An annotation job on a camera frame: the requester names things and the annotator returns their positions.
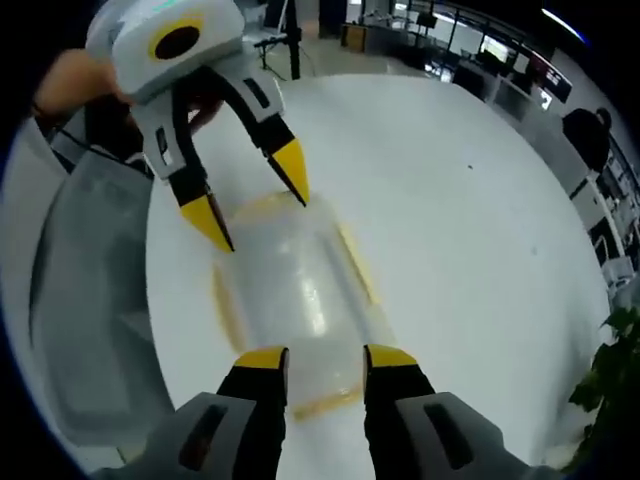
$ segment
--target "white table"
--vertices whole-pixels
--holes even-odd
[[[593,247],[560,184],[455,85],[348,75],[282,90],[312,189],[353,233],[398,344],[437,390],[454,392],[502,429],[514,454],[538,461],[609,312]],[[229,108],[195,144],[225,215],[283,189]],[[215,255],[156,184],[147,289],[176,407],[215,392],[235,358],[216,319]],[[289,422],[279,478],[373,478],[363,418],[357,404]]]

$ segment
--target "clear plastic bag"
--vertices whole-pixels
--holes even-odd
[[[361,262],[327,203],[266,197],[229,223],[235,253],[216,266],[218,311],[239,352],[290,349],[298,420],[361,398],[365,343],[393,337]]]

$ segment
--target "transparent package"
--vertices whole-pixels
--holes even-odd
[[[242,208],[229,227],[236,251],[219,258],[214,291],[236,351],[289,348],[297,420],[360,399],[362,346],[394,341],[331,208],[317,195],[304,208],[276,194]]]

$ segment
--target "white tabletop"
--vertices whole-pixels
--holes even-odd
[[[436,390],[455,393],[502,429],[510,451],[537,462],[609,312],[591,242],[560,184],[455,85],[347,75],[282,91],[311,188],[355,237],[398,345]],[[225,216],[283,190],[229,108],[195,144]],[[147,289],[176,407],[215,392],[235,358],[216,318],[215,255],[156,183]],[[299,478],[298,468],[305,478],[373,478],[363,418],[358,403],[288,422],[279,478]]]

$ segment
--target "desk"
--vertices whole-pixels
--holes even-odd
[[[502,429],[509,450],[538,461],[609,313],[591,242],[553,174],[456,85],[343,75],[282,92],[312,190],[351,231],[398,345],[436,390],[455,392]],[[230,109],[195,145],[225,216],[283,189]],[[156,184],[147,291],[177,407],[215,392],[235,358],[212,295],[216,255]],[[279,478],[373,478],[363,419],[358,403],[288,421]]]

